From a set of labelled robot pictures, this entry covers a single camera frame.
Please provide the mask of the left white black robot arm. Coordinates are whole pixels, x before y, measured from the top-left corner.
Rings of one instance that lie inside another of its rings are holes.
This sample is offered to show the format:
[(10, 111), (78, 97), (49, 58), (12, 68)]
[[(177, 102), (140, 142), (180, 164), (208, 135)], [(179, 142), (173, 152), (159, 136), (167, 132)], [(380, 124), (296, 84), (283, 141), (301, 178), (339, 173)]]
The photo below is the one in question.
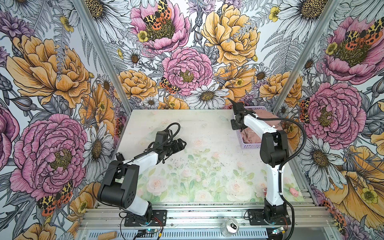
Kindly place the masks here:
[(116, 153), (104, 175), (97, 194), (97, 200), (105, 205), (117, 207), (129, 214), (152, 219), (152, 204), (137, 195), (139, 175), (159, 163), (165, 163), (170, 156), (185, 149), (187, 143), (174, 139), (170, 130), (157, 132), (150, 148), (131, 160), (125, 160), (122, 153)]

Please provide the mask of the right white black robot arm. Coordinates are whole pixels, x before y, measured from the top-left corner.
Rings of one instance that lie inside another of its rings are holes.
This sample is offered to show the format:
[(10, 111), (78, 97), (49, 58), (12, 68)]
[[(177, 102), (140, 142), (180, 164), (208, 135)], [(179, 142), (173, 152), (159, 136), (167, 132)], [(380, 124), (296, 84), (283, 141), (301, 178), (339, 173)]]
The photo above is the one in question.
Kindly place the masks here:
[(250, 128), (261, 138), (260, 157), (267, 165), (267, 193), (265, 196), (263, 218), (272, 225), (280, 220), (291, 223), (287, 211), (287, 201), (282, 193), (282, 175), (285, 161), (289, 158), (287, 134), (277, 130), (268, 122), (274, 119), (265, 119), (252, 113), (244, 107), (243, 103), (231, 101), (235, 118), (231, 120), (233, 130)]

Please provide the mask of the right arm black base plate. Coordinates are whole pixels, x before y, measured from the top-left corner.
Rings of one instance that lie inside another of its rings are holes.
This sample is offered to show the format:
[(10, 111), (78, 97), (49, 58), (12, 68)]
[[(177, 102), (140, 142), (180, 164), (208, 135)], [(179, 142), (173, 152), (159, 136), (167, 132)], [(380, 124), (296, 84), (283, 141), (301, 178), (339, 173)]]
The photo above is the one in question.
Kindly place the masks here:
[(292, 223), (288, 215), (272, 216), (262, 209), (247, 210), (245, 219), (249, 221), (251, 226), (288, 226)]

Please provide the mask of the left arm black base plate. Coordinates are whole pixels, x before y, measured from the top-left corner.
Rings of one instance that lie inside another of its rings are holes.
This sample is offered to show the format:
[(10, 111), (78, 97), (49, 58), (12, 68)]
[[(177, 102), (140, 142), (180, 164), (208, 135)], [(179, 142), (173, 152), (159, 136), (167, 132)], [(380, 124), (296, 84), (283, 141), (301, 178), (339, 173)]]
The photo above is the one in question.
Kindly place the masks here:
[(167, 210), (149, 210), (144, 216), (128, 213), (125, 217), (125, 227), (165, 227)]

